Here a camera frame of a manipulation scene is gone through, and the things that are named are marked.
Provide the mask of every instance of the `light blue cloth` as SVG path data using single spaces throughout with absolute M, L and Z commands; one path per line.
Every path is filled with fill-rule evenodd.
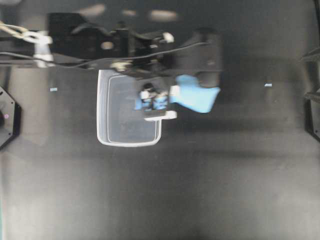
M 171 96 L 171 103 L 178 103 L 198 113 L 209 113 L 220 92 L 219 87 L 204 88 L 198 83 L 198 79 L 190 75 L 180 75 L 176 78 L 180 87 L 178 96 Z

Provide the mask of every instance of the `transparent plastic box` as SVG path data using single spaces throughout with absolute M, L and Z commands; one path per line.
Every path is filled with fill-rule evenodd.
M 97 138 L 117 147 L 143 147 L 156 144 L 161 137 L 161 120 L 146 121 L 135 110 L 138 97 L 136 80 L 113 70 L 100 70 L 97 87 Z

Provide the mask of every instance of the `metal mount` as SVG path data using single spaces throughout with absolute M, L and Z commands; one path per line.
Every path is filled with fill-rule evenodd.
M 0 149 L 20 133 L 21 107 L 0 87 Z

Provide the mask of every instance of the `black table surface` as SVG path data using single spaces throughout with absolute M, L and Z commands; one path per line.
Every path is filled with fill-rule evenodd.
M 211 113 L 178 107 L 142 148 L 99 143 L 97 71 L 2 68 L 23 109 L 20 136 L 0 152 L 4 239 L 320 238 L 320 143 L 303 98 L 319 88 L 318 65 L 299 61 L 319 44 L 312 0 L 23 0 L 0 11 L 37 30 L 46 13 L 78 11 L 177 43 L 212 27 L 225 66 Z

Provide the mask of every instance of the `black cable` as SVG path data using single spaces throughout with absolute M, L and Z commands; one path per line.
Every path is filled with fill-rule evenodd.
M 318 35 L 319 35 L 319 41 L 320 41 L 320 4 L 319 4 L 319 0 L 313 0 L 313 2 L 315 6 L 316 20 L 318 24 Z
M 154 52 L 154 53 L 150 53 L 147 55 L 141 55 L 141 56 L 130 56 L 130 57 L 103 57 L 103 58 L 97 58 L 97 59 L 93 59 L 93 60 L 88 60 L 82 63 L 76 63 L 76 64 L 63 64 L 63 63 L 57 63 L 55 61 L 47 61 L 47 60 L 43 60 L 41 58 L 37 58 L 37 57 L 33 57 L 33 56 L 28 56 L 28 55 L 23 55 L 23 54 L 18 54 L 18 53 L 14 53 L 14 52 L 8 52 L 8 51 L 0 51 L 0 55 L 5 55 L 5 56 L 12 56 L 12 57 L 17 57 L 17 58 L 22 58 L 22 59 L 30 59 L 30 60 L 34 60 L 34 61 L 42 61 L 44 63 L 47 64 L 54 64 L 58 67 L 62 67 L 62 68 L 78 68 L 78 67 L 82 67 L 85 66 L 87 64 L 93 64 L 96 61 L 102 61 L 102 60 L 136 60 L 136 59 L 146 59 L 146 58 L 150 58 L 150 57 L 154 57 L 160 54 L 169 54 L 169 53 L 174 53 L 174 52 L 178 52 L 181 50 L 185 50 L 188 48 L 192 48 L 195 46 L 202 46 L 202 45 L 207 45 L 207 42 L 196 42 L 196 43 L 192 43 L 186 46 L 181 46 L 181 47 L 177 47 L 171 50 L 165 50 L 165 51 L 158 51 L 158 52 Z

